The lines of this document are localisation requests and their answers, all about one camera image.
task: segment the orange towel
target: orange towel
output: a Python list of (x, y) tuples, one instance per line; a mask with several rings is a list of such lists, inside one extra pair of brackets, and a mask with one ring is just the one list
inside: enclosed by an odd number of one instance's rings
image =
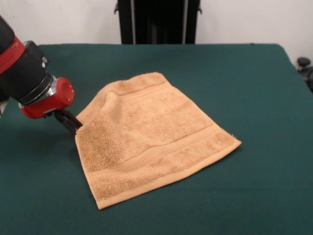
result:
[(157, 72), (106, 85), (77, 118), (100, 210), (182, 180), (241, 144)]

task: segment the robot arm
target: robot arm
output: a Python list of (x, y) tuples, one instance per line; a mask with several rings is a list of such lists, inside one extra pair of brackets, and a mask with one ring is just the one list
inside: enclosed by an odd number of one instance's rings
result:
[(0, 16), (0, 99), (12, 97), (29, 118), (54, 115), (75, 133), (82, 124), (65, 110), (73, 103), (74, 88), (66, 78), (50, 75), (48, 63), (33, 41), (22, 43)]

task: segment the terry cloth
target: terry cloth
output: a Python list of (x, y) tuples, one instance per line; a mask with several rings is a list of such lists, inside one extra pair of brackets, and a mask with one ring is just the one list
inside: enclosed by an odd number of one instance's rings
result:
[(160, 73), (107, 84), (75, 141), (98, 209), (182, 180), (241, 142)]

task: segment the black stand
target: black stand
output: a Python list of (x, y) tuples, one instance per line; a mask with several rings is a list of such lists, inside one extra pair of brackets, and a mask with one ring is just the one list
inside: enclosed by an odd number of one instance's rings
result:
[(200, 0), (118, 0), (122, 44), (194, 44)]

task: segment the white wall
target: white wall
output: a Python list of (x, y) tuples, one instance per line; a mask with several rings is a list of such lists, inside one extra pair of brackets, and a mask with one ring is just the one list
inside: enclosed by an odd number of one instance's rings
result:
[[(119, 44), (116, 0), (0, 0), (0, 14), (38, 44)], [(313, 59), (313, 0), (201, 0), (196, 42), (279, 43)]]

